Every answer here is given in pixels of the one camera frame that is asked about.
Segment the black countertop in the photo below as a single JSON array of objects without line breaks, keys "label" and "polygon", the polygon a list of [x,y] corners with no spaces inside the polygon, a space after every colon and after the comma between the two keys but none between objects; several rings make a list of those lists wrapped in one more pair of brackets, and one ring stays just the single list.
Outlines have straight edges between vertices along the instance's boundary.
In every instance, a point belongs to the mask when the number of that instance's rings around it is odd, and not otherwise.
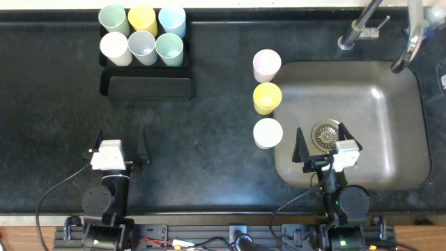
[{"label": "black countertop", "polygon": [[[269,213],[305,189],[285,184],[273,149],[254,143],[252,129],[262,118],[252,104],[255,53],[273,49],[283,64],[392,61],[407,43],[406,10],[378,11],[371,24],[392,16],[380,38],[349,52],[337,39],[358,10],[191,10],[193,99],[111,102],[99,93],[96,13],[0,13],[2,214],[32,213],[44,191],[82,167],[81,152],[99,129],[136,135],[141,128],[153,165],[132,175],[129,214]],[[420,79],[431,177],[416,190],[372,190],[374,213],[446,209],[446,97],[437,77],[446,71],[445,41],[444,31],[427,41],[410,66]],[[42,210],[81,213],[82,195],[97,184],[100,174],[84,172],[53,191]],[[309,195],[289,210],[321,213],[323,205]]]}]

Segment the yellow cup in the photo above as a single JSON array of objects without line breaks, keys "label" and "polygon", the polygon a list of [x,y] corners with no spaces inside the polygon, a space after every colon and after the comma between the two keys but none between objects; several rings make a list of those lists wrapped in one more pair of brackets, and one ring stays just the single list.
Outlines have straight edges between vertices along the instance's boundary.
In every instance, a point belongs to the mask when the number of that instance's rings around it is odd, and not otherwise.
[{"label": "yellow cup", "polygon": [[150,6],[136,6],[128,12],[128,21],[136,31],[148,31],[154,37],[158,34],[156,15]]},{"label": "yellow cup", "polygon": [[261,115],[268,115],[282,101],[282,92],[280,88],[273,83],[259,84],[252,94],[254,99],[254,108]]}]

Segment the sink basin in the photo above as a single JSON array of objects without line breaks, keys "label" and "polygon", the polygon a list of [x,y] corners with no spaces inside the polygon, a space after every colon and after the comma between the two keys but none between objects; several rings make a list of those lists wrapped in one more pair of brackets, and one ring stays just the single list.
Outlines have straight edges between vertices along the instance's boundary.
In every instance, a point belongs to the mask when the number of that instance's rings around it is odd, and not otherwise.
[{"label": "sink basin", "polygon": [[318,155],[336,140],[337,121],[364,147],[357,164],[344,170],[349,184],[409,189],[428,179],[431,162],[418,81],[409,69],[394,74],[390,65],[295,62],[280,69],[273,82],[283,98],[274,118],[284,136],[275,147],[275,166],[285,182],[308,188],[312,175],[291,161],[297,128],[310,155]]}]

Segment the wooden floor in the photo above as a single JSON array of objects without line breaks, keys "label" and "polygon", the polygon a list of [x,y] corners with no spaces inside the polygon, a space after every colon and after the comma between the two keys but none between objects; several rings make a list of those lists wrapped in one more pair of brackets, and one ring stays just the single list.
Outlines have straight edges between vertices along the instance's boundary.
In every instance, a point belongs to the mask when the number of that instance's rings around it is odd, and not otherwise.
[{"label": "wooden floor", "polygon": [[[401,226],[395,228],[400,243],[411,245],[422,251],[446,250],[446,227]],[[54,231],[54,227],[42,227],[43,236],[49,250],[52,249]],[[0,234],[6,251],[43,250],[35,227],[0,227]]]}]

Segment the cup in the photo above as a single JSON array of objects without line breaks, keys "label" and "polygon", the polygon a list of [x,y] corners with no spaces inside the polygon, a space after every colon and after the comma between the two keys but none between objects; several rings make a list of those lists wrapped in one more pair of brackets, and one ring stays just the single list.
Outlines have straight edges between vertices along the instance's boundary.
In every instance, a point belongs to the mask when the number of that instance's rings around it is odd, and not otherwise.
[{"label": "cup", "polygon": [[136,31],[128,38],[128,49],[145,66],[153,65],[158,59],[155,38],[148,31]]},{"label": "cup", "polygon": [[254,141],[259,148],[269,149],[280,143],[284,131],[277,120],[266,118],[256,123],[253,134]]},{"label": "cup", "polygon": [[254,77],[260,83],[271,81],[282,65],[282,60],[277,52],[273,50],[261,50],[257,52],[252,60],[254,66]]},{"label": "cup", "polygon": [[158,34],[155,11],[150,6],[137,6],[128,12],[128,21],[136,31],[148,31],[154,37]]},{"label": "cup", "polygon": [[100,41],[100,51],[117,66],[128,66],[132,62],[127,38],[120,32],[105,34]]},{"label": "cup", "polygon": [[273,83],[259,84],[252,94],[254,99],[254,108],[261,115],[268,115],[282,101],[282,91]]},{"label": "cup", "polygon": [[178,35],[162,34],[156,40],[155,48],[167,66],[180,66],[183,62],[183,41]]},{"label": "cup", "polygon": [[180,38],[186,35],[186,12],[183,8],[162,8],[158,19],[167,33],[176,34]]},{"label": "cup", "polygon": [[122,6],[105,6],[99,12],[99,22],[108,32],[121,32],[124,36],[130,35],[130,27]]}]

